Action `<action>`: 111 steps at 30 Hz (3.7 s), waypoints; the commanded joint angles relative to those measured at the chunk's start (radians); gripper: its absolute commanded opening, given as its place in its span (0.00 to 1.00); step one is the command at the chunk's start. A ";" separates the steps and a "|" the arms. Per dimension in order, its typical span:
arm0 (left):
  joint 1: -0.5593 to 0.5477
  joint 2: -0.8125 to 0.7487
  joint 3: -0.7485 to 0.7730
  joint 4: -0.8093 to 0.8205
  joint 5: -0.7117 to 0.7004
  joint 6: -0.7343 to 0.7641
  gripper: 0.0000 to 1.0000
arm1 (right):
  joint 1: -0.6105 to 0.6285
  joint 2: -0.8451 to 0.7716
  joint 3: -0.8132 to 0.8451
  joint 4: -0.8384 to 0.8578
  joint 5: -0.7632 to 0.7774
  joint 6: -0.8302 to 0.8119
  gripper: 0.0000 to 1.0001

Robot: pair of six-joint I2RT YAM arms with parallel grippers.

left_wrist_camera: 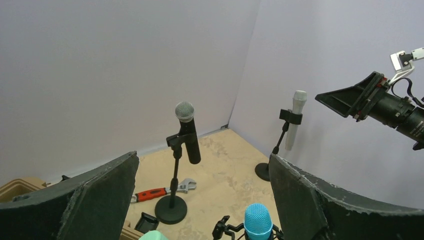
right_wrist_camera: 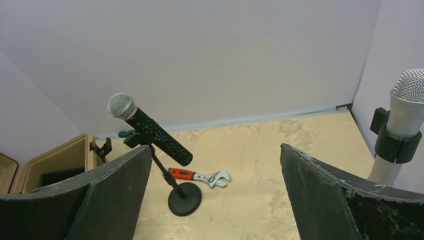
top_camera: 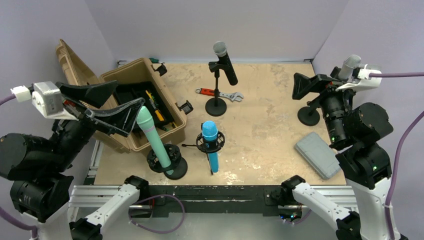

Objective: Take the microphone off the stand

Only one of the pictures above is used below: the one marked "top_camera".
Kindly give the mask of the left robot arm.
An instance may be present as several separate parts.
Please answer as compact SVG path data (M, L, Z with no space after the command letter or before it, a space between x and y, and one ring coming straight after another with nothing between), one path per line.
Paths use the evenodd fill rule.
M68 220L69 188L74 178L64 172L94 133L127 137L133 130L144 98L102 109L117 86L116 80L89 85L45 81L11 89L12 99L31 101L44 118L54 121L50 138L8 133L0 139L0 175L13 182L10 198L22 220L4 210L0 216L29 231L31 239L103 238L108 220L103 213Z

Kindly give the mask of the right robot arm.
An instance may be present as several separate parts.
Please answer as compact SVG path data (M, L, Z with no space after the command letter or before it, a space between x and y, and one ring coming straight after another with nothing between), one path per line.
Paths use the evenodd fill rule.
M386 110L378 104L366 102L353 107L357 92L380 86L378 72L361 69L350 80L300 73L293 78L294 100L318 93L299 110L298 118L306 125L324 119L330 148L337 150L335 157L354 192L357 210L331 201L298 175L281 184L277 203L308 207L332 227L339 240L403 240L405 236L396 227L389 200L395 174L388 153L378 144L393 132L393 126Z

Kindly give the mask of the black round-base mic stand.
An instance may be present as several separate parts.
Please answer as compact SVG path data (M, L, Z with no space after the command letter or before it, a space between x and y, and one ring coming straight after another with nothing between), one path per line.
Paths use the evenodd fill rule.
M208 67L210 72L214 73L215 77L215 96L206 102L205 110L210 116L219 117L222 116L227 110L226 102L220 99L220 97L218 96L220 70L226 70L227 66L218 64L217 61L211 61L208 63Z

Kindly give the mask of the blue microphone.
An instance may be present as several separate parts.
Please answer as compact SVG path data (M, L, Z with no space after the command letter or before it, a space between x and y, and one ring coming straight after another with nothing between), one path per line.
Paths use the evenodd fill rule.
M205 121L201 127L202 137L204 144L208 151L214 151L207 154L209 159L210 169L213 174L219 171L219 158L217 154L217 139L218 139L218 128L216 124L211 121Z

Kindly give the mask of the black handheld microphone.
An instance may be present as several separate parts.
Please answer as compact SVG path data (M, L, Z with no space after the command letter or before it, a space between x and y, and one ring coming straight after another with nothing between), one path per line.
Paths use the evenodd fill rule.
M224 70L225 75L228 79L228 82L231 86L235 86L238 84L238 78L236 76L234 67L231 63L230 57L228 55L227 45L223 41L217 41L214 43L213 52L218 57L218 64L227 66L227 69Z

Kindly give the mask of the black tripod shock-mount stand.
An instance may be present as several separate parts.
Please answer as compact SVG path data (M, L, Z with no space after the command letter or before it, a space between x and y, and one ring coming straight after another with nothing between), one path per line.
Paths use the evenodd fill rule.
M196 147L199 151L206 154L207 161L210 168L211 175L217 173L219 171L219 155L218 152L225 145L225 135L218 131L215 139L210 139L210 137L206 137L202 133L200 133L197 138L195 144L182 144L182 147Z

